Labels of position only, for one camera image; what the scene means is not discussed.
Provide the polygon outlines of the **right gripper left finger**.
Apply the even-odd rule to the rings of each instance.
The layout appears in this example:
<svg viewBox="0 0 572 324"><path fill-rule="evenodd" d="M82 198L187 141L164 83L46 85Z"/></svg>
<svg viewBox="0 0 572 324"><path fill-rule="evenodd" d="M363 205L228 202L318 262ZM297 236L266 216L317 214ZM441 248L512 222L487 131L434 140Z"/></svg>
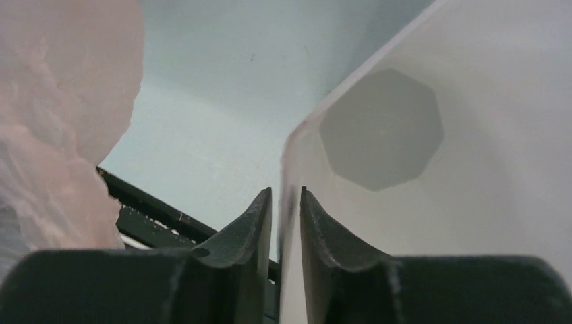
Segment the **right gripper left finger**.
<svg viewBox="0 0 572 324"><path fill-rule="evenodd" d="M42 250L1 286L2 323L262 323L272 191L193 248Z"/></svg>

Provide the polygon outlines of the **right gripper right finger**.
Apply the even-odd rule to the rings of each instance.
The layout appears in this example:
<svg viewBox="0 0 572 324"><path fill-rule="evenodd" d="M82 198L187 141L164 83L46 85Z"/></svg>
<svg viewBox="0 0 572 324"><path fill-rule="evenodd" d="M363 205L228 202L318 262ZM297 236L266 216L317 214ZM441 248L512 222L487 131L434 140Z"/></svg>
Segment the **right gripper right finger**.
<svg viewBox="0 0 572 324"><path fill-rule="evenodd" d="M300 229L309 323L570 323L571 293L531 256L391 256L308 190Z"/></svg>

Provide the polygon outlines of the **white plastic trash bin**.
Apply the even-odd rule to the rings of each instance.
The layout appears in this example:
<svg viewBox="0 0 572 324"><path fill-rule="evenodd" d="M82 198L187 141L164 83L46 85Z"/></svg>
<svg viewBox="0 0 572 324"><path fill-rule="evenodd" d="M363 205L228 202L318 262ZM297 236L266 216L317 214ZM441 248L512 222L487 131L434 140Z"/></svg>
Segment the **white plastic trash bin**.
<svg viewBox="0 0 572 324"><path fill-rule="evenodd" d="M290 134L280 323L309 323L300 196L394 257L524 256L571 293L571 2L387 1Z"/></svg>

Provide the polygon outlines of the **pink plastic trash bag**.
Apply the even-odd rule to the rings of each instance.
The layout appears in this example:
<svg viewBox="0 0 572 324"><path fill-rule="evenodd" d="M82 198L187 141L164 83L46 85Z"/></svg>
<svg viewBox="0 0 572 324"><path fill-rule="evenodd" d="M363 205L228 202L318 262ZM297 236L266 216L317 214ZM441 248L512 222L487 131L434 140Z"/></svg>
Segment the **pink plastic trash bag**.
<svg viewBox="0 0 572 324"><path fill-rule="evenodd" d="M97 166L143 77L139 1L1 2L1 275L44 249L123 248Z"/></svg>

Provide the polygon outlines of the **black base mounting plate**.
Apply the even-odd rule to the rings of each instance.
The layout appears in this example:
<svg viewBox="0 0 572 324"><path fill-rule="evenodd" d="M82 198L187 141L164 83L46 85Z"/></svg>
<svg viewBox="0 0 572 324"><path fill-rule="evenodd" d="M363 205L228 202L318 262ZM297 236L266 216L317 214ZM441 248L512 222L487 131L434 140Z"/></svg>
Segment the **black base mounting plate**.
<svg viewBox="0 0 572 324"><path fill-rule="evenodd" d="M215 229L112 173L100 167L96 171L121 205L116 225L128 248L192 248L216 234Z"/></svg>

